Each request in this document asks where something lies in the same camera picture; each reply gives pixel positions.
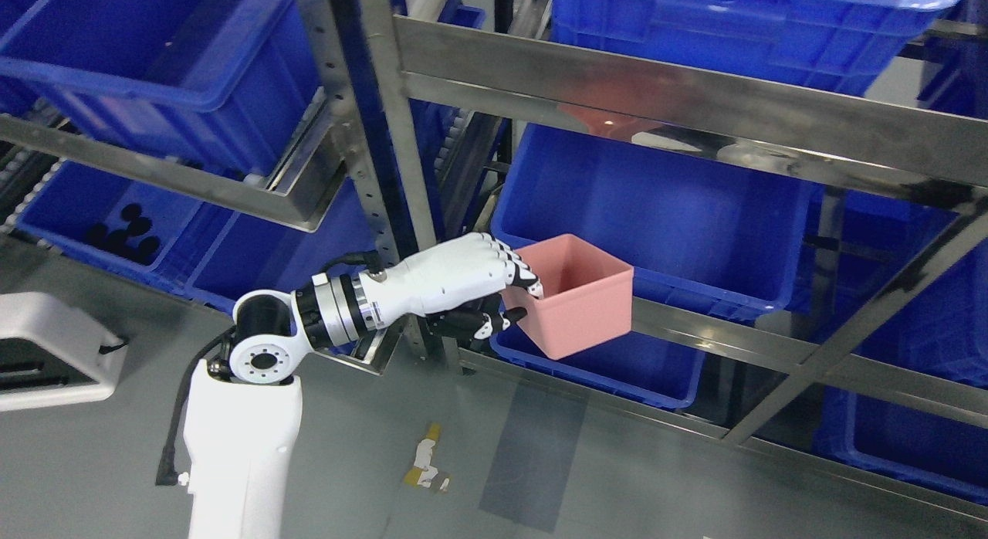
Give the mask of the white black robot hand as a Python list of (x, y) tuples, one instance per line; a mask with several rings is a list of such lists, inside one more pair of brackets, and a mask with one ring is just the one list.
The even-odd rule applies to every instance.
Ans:
[(423, 317), (431, 332), (458, 340), (487, 340), (518, 324), (526, 308), (483, 310), (470, 304), (525, 290), (543, 299), (543, 284), (532, 267), (507, 243), (486, 232), (470, 232), (439, 243), (386, 268), (378, 278), (359, 275), (373, 321), (384, 328), (404, 315)]

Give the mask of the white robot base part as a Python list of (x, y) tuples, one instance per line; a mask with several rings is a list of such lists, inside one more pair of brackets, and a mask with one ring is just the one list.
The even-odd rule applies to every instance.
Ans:
[(105, 401), (130, 339), (48, 293), (1, 297), (1, 410)]

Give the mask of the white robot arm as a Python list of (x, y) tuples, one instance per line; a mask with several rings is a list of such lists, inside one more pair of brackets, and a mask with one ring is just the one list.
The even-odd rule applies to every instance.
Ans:
[(232, 327), (188, 363), (155, 473), (156, 486), (191, 494), (188, 536), (281, 536), (303, 416), (296, 369), (377, 331), (361, 286), (382, 271), (377, 251), (349, 252), (303, 288), (247, 293)]

